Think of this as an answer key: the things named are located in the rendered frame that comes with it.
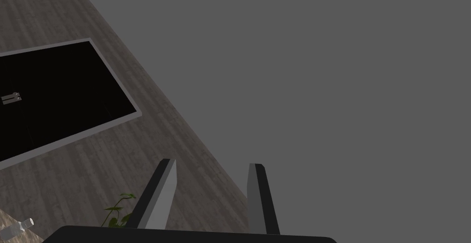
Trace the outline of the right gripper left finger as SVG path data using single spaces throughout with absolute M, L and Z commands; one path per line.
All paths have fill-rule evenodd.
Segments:
M 138 199 L 126 228 L 164 230 L 176 186 L 176 160 L 162 159 Z

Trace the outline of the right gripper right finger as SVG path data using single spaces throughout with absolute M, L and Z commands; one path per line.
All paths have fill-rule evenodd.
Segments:
M 266 169 L 259 163 L 249 164 L 247 210 L 252 234 L 280 234 Z

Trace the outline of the green houseplant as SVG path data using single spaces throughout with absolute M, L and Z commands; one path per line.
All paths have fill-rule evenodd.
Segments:
M 120 206 L 120 203 L 130 199 L 136 199 L 136 195 L 132 193 L 121 193 L 119 195 L 119 200 L 112 207 L 105 208 L 104 211 L 107 211 L 107 216 L 104 221 L 101 223 L 101 227 L 114 227 L 114 228 L 124 228 L 128 223 L 132 213 L 126 215 L 121 215 L 121 210 L 123 207 Z

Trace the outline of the black sink basin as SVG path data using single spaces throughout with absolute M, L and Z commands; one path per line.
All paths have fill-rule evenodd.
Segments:
M 0 52 L 0 170 L 141 115 L 91 38 Z

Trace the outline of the grey bottle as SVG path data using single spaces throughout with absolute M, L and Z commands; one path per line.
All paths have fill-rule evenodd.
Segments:
M 0 230 L 0 239 L 3 241 L 11 240 L 33 225 L 34 221 L 32 218 L 28 218 L 22 222 L 16 221 L 12 225 Z

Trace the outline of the grey sink faucet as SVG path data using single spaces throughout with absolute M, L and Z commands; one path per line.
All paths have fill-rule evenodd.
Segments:
M 1 101 L 2 101 L 3 105 L 15 103 L 15 102 L 18 102 L 20 100 L 22 100 L 22 98 L 21 98 L 20 93 L 18 93 L 18 92 L 14 92 L 12 94 L 8 94 L 8 95 L 5 95 L 5 96 L 1 97 Z

